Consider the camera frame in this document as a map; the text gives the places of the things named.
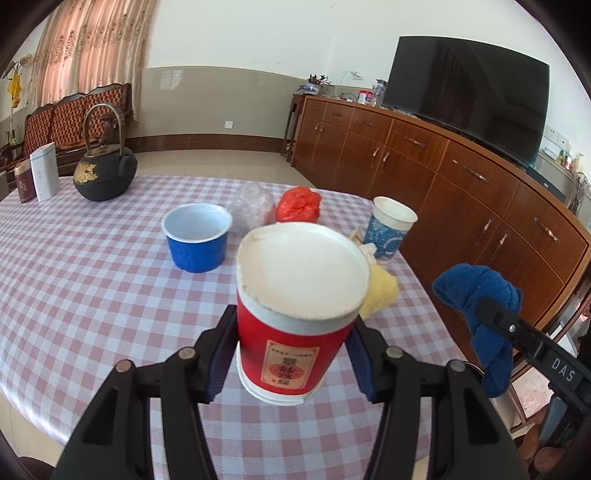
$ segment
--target table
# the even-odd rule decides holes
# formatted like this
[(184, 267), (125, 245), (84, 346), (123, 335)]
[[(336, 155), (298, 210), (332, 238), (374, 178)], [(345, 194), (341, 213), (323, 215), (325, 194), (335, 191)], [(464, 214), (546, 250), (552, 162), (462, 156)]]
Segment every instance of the table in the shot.
[[(226, 261), (189, 274), (170, 259), (160, 220), (190, 202), (228, 206), (244, 182), (191, 177), (138, 177), (123, 196), (92, 203), (71, 178), (44, 203), (21, 205), (16, 192), (0, 203), (0, 387), (12, 405), (64, 444), (113, 364), (165, 360), (216, 324), (236, 301), (230, 232)], [(278, 200), (288, 186), (262, 184)], [(365, 226), (371, 203), (321, 191), (320, 223), (349, 234)], [(421, 284), (397, 254), (398, 301), (368, 319), (390, 344), (420, 360), (460, 356)], [(319, 392), (305, 405), (277, 407), (250, 396), (232, 363), (216, 401), (201, 406), (220, 478), (361, 478), (381, 406), (359, 392), (345, 348)], [(428, 453), (426, 401), (417, 457)], [(152, 408), (157, 478), (166, 478), (160, 411)]]

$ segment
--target wall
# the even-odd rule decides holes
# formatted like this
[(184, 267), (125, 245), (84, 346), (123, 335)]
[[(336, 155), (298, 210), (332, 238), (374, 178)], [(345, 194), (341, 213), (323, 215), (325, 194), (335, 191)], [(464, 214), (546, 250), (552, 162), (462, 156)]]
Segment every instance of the wall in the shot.
[[(515, 0), (159, 0), (145, 68), (233, 67), (297, 79), (318, 73), (333, 83), (368, 87), (388, 78), (401, 35), (468, 38), (548, 63), (547, 122), (570, 139), (573, 152), (587, 153), (591, 172), (591, 100), (544, 27)], [(349, 70), (363, 80), (353, 80)], [(223, 132), (217, 120), (211, 127)]]
[[(40, 34), (38, 27), (27, 42), (36, 44)], [(388, 77), (401, 35), (469, 38), (548, 63), (547, 123), (570, 139), (574, 153), (586, 153), (591, 172), (591, 100), (550, 35), (515, 0), (158, 0), (140, 125), (130, 134), (282, 137), (302, 79), (328, 74), (333, 83), (371, 87)], [(224, 129), (225, 120), (234, 129)]]
[[(21, 57), (25, 56), (27, 53), (32, 54), (33, 57), (35, 56), (35, 51), (37, 50), (37, 44), (39, 43), (39, 40), (41, 39), (41, 35), (43, 33), (43, 28), (45, 27), (46, 22), (47, 22), (47, 19), (43, 20), (43, 22), (41, 22), (39, 25), (37, 25), (35, 27), (35, 29), (31, 32), (31, 34), (27, 37), (27, 39), (24, 41), (24, 43), (21, 45), (21, 47), (15, 53), (15, 55), (13, 57), (15, 60), (19, 60)], [(21, 76), (21, 87), (22, 87), (21, 103), (19, 103), (18, 107), (14, 110), (15, 113), (28, 106), (29, 80), (31, 80), (32, 70), (33, 70), (32, 65), (30, 67), (20, 69), (20, 73), (22, 75)], [(8, 80), (7, 79), (0, 80), (0, 119), (6, 119), (7, 117), (10, 116), (11, 100), (10, 100), (10, 94), (6, 91), (7, 88), (8, 88)], [(24, 118), (25, 118), (26, 114), (23, 115), (23, 113), (26, 113), (26, 110), (24, 112), (20, 112), (19, 115), (15, 115), (15, 118), (13, 119), (14, 127), (16, 127), (18, 125), (19, 130), (22, 130), (24, 127)], [(0, 135), (2, 135), (2, 137), (0, 138), (0, 145), (4, 145), (5, 134), (6, 134), (5, 131), (7, 131), (9, 129), (10, 129), (10, 120), (8, 122), (2, 121), (0, 124)]]

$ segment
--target black tv screen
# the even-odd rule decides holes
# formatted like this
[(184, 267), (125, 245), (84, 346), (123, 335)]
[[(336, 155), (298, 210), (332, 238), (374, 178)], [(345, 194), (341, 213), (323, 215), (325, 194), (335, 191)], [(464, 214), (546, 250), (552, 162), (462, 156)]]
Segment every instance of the black tv screen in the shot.
[(400, 37), (384, 106), (451, 127), (525, 166), (544, 132), (550, 67), (507, 48)]

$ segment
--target white wall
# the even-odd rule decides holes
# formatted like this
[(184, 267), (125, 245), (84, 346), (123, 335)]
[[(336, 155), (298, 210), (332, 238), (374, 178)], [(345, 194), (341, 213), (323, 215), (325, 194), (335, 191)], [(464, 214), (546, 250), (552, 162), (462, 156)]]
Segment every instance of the white wall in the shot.
[[(37, 45), (39, 44), (39, 40), (41, 39), (41, 35), (43, 33), (43, 28), (47, 19), (44, 19), (39, 25), (35, 27), (35, 29), (31, 32), (31, 34), (27, 37), (27, 39), (23, 42), (21, 47), (14, 55), (14, 60), (17, 61), (21, 57), (25, 56), (27, 53), (33, 55), (35, 57), (35, 52), (37, 51)], [(21, 108), (25, 108), (28, 105), (29, 100), (29, 80), (31, 80), (31, 72), (33, 70), (33, 66), (29, 66), (27, 68), (21, 68), (21, 103), (18, 104), (18, 107), (15, 111), (20, 110)], [(10, 116), (10, 104), (11, 104), (11, 97), (10, 94), (6, 91), (8, 88), (8, 80), (0, 80), (0, 120)], [(4, 132), (2, 133), (2, 142), (4, 141)]]
[[(468, 38), (550, 65), (547, 123), (586, 153), (591, 100), (548, 32), (515, 0), (158, 0), (144, 66), (220, 66), (371, 86), (387, 79), (401, 35)], [(346, 76), (359, 71), (364, 80)]]

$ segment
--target blue cup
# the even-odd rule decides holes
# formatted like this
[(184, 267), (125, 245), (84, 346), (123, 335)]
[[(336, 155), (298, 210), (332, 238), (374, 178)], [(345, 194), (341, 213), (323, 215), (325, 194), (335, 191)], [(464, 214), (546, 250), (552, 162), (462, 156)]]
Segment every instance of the blue cup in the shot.
[(191, 273), (207, 272), (222, 264), (231, 226), (230, 212), (210, 203), (181, 205), (162, 219), (174, 264)]
[(375, 259), (378, 263), (387, 263), (417, 220), (417, 214), (403, 203), (388, 197), (376, 197), (363, 243), (374, 244), (377, 248)]

